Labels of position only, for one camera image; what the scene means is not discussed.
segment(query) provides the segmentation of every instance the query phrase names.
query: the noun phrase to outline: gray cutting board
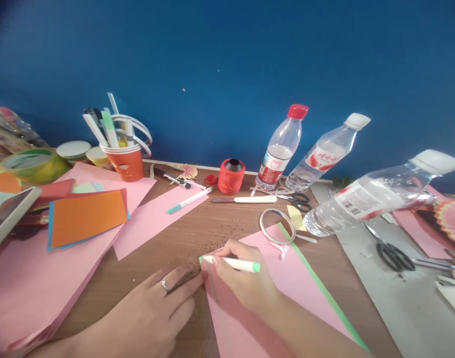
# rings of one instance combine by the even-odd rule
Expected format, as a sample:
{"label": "gray cutting board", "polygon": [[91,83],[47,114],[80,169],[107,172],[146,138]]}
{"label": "gray cutting board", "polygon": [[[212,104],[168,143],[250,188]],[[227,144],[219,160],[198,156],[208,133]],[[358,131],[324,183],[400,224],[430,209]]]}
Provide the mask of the gray cutting board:
{"label": "gray cutting board", "polygon": [[[319,203],[330,198],[328,184],[316,182],[310,188]],[[369,225],[410,257],[425,257],[402,228],[382,218]],[[362,225],[337,237],[403,357],[455,358],[455,310],[434,284],[441,271],[417,266],[399,277],[380,259],[374,238]]]}

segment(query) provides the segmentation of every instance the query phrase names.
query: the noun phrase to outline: red thread spool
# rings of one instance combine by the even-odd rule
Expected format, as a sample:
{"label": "red thread spool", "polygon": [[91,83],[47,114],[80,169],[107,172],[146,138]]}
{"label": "red thread spool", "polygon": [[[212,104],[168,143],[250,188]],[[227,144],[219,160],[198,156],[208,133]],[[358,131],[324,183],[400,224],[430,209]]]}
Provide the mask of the red thread spool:
{"label": "red thread spool", "polygon": [[237,159],[226,159],[221,164],[219,172],[218,188],[226,195],[233,195],[241,189],[242,179],[246,167]]}

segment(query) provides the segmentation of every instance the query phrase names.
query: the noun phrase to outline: ring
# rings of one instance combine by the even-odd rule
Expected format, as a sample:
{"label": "ring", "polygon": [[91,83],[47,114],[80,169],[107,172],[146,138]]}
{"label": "ring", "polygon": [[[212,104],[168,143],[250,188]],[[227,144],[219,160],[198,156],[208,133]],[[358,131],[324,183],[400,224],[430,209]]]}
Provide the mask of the ring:
{"label": "ring", "polygon": [[166,290],[166,292],[168,293],[168,287],[166,287],[166,281],[165,280],[161,280],[161,286],[163,286],[163,288]]}

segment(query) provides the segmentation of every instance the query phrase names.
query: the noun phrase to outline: white bottle cap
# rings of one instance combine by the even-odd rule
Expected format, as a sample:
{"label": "white bottle cap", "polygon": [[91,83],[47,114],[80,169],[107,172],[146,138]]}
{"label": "white bottle cap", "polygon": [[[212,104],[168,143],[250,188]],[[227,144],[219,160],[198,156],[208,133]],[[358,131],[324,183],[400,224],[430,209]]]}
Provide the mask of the white bottle cap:
{"label": "white bottle cap", "polygon": [[410,162],[436,176],[455,171],[455,158],[433,149],[421,152],[413,159],[410,159]]}
{"label": "white bottle cap", "polygon": [[350,128],[360,130],[370,123],[371,119],[363,114],[352,113],[348,116],[347,120],[343,124],[348,125]]}

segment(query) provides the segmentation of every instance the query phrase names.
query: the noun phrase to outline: water bottle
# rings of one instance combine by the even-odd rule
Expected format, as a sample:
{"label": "water bottle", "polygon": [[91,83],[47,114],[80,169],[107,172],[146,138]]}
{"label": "water bottle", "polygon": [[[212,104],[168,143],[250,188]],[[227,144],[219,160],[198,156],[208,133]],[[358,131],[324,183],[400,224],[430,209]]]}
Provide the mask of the water bottle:
{"label": "water bottle", "polygon": [[369,122],[370,119],[368,117],[352,113],[341,127],[321,136],[289,174],[286,186],[295,192],[307,190],[314,181],[350,153],[357,132]]}
{"label": "water bottle", "polygon": [[455,158],[428,149],[408,163],[365,174],[334,197],[311,210],[303,221],[315,236],[323,237],[409,207],[435,178],[455,170]]}
{"label": "water bottle", "polygon": [[13,133],[13,135],[38,148],[49,146],[47,142],[44,141],[37,134],[37,132],[31,128],[29,123],[24,122],[9,108],[0,107],[0,112],[6,120],[8,129],[11,131],[11,133]]}
{"label": "water bottle", "polygon": [[301,122],[307,112],[307,106],[291,105],[286,120],[272,135],[261,169],[256,177],[256,184],[261,189],[273,190],[276,187],[282,172],[299,145],[302,133]]}

